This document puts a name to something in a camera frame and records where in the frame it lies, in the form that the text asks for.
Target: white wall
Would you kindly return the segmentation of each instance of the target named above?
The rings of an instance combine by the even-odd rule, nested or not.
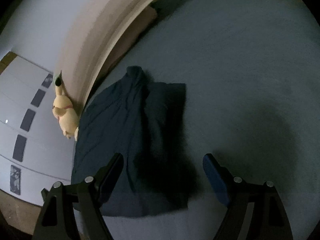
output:
[[[13,51],[53,72],[76,15],[89,0],[23,0],[0,35],[0,59]]]

